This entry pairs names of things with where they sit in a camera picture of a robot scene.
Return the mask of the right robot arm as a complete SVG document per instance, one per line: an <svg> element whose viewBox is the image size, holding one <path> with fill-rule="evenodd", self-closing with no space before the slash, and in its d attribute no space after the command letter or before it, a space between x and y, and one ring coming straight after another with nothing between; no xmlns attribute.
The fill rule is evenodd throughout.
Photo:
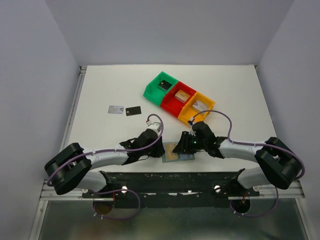
<svg viewBox="0 0 320 240"><path fill-rule="evenodd" d="M294 180L302 177L305 167L301 160L278 138L265 142L236 142L227 137L215 136L203 121L194 123L184 131L173 149L176 154L194 154L205 151L211 157L234 158L255 162L258 167L240 169L227 182L223 190L241 196L248 189L260 185L273 185L286 190Z"/></svg>

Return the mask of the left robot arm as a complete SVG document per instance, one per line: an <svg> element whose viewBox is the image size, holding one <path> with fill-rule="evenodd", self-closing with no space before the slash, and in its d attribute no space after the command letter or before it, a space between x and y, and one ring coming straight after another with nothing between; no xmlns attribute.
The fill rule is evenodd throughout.
<svg viewBox="0 0 320 240"><path fill-rule="evenodd" d="M64 195L78 187L93 169L124 166L138 162L142 157L159 158L164 153L162 134L152 129L120 142L113 149L85 152L79 143L74 142L45 164L47 185L53 187L58 195Z"/></svg>

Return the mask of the black credit card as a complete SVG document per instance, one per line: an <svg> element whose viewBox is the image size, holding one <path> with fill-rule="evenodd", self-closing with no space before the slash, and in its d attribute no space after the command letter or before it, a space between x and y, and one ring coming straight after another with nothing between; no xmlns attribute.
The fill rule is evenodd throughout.
<svg viewBox="0 0 320 240"><path fill-rule="evenodd" d="M125 109L126 116L135 116L140 115L142 113L140 106L134 106L134 107L127 107Z"/></svg>

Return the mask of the grey-green card holder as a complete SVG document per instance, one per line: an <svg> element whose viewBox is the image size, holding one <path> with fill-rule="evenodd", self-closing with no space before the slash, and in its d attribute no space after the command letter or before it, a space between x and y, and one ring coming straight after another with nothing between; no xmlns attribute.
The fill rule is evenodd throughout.
<svg viewBox="0 0 320 240"><path fill-rule="evenodd" d="M181 162L194 160L195 156L193 154L179 154L173 153L173 149L177 146L177 142L165 142L163 143L163 148L165 150L162 156L163 163Z"/></svg>

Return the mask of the silver VIP credit card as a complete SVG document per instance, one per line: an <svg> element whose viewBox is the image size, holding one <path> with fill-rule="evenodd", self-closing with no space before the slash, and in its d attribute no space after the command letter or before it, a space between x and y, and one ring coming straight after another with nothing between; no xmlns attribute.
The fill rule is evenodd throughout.
<svg viewBox="0 0 320 240"><path fill-rule="evenodd" d="M110 105L108 108L107 113L108 114L123 114L124 112L124 106L119 105Z"/></svg>

